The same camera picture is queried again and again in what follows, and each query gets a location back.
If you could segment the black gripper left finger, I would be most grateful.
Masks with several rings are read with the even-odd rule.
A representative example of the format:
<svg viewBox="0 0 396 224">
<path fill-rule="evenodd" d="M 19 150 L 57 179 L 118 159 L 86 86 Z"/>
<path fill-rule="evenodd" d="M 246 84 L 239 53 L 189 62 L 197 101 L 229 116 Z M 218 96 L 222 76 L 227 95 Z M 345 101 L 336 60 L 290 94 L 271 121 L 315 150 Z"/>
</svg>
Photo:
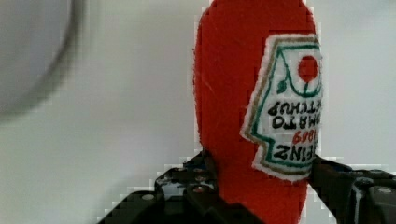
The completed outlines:
<svg viewBox="0 0 396 224">
<path fill-rule="evenodd" d="M 202 150 L 157 177 L 153 190 L 126 196 L 97 224 L 264 224 L 240 203 L 219 196 L 216 165 Z"/>
</svg>

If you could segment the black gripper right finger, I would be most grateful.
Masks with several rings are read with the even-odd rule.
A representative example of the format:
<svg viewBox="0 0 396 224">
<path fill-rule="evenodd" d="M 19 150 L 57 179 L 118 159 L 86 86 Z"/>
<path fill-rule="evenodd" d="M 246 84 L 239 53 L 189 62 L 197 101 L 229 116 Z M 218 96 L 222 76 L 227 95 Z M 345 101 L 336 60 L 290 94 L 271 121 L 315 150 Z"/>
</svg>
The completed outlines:
<svg viewBox="0 0 396 224">
<path fill-rule="evenodd" d="M 396 224 L 395 175 L 316 156 L 308 182 L 337 224 Z"/>
</svg>

